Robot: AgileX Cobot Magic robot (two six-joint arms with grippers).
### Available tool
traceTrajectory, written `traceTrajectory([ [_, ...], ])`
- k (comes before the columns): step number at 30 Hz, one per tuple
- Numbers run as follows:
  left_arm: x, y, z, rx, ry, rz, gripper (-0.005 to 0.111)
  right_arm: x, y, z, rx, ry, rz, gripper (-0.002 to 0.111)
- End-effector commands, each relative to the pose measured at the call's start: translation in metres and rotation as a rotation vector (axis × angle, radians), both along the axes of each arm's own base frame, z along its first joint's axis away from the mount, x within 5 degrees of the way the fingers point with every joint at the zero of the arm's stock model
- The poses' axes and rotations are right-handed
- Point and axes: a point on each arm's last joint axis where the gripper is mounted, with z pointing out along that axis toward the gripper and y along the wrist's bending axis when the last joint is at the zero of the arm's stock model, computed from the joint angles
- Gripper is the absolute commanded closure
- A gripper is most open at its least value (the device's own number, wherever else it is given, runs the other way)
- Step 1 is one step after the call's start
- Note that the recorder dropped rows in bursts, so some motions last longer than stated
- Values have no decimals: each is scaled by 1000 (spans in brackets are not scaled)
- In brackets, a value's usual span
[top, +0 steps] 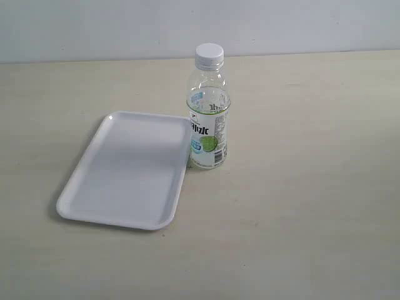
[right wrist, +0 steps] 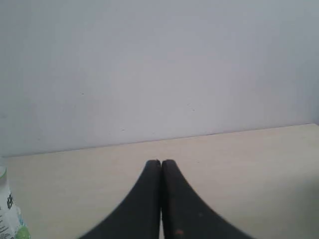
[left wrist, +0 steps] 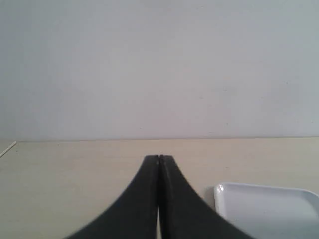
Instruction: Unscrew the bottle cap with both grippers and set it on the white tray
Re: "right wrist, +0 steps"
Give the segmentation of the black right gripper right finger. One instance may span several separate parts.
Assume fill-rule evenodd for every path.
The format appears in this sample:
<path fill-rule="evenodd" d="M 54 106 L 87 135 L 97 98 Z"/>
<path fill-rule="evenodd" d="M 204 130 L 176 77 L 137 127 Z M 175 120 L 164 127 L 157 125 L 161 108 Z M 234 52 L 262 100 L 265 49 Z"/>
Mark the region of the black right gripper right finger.
<path fill-rule="evenodd" d="M 192 189 L 174 160 L 161 166 L 163 233 L 166 239 L 245 239 Z"/>

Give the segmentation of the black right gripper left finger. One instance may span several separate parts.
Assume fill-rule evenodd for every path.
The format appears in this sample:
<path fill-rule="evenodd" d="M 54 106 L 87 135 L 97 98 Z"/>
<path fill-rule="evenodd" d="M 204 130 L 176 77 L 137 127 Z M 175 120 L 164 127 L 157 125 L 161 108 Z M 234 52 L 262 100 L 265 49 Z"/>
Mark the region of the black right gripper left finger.
<path fill-rule="evenodd" d="M 161 163 L 149 160 L 125 199 L 82 239 L 158 239 Z"/>

